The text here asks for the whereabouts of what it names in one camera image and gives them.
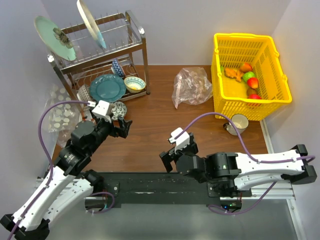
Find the red toy apple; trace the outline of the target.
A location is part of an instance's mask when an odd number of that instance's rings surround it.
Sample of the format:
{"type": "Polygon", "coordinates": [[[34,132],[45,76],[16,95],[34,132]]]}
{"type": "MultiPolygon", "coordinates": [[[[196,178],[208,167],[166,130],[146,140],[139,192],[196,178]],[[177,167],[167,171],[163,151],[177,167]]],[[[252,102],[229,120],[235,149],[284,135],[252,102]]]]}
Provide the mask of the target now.
{"type": "Polygon", "coordinates": [[[258,94],[250,94],[248,96],[248,99],[252,99],[252,100],[261,100],[262,98],[258,95],[258,94]]]}

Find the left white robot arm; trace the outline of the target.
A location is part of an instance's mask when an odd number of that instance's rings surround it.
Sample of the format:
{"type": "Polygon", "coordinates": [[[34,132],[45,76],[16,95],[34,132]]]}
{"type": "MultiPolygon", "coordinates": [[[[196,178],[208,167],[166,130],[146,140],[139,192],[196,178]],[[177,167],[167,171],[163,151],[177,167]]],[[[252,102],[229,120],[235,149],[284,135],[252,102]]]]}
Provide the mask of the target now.
{"type": "Polygon", "coordinates": [[[88,196],[106,195],[104,178],[94,170],[82,173],[93,153],[108,136],[126,138],[132,121],[98,119],[79,122],[60,151],[55,163],[28,201],[15,213],[4,215],[0,223],[17,240],[44,240],[53,223],[64,212],[88,196]]]}

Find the clear pink zip bag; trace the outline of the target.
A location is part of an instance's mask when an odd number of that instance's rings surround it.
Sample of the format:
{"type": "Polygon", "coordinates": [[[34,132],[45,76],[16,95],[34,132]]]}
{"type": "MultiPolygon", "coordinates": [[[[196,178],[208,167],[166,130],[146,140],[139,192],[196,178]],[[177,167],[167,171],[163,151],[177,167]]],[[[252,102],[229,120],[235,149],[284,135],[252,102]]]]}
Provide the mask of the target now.
{"type": "Polygon", "coordinates": [[[179,104],[200,105],[213,96],[213,86],[203,67],[184,67],[174,78],[172,102],[177,109],[179,104]]]}

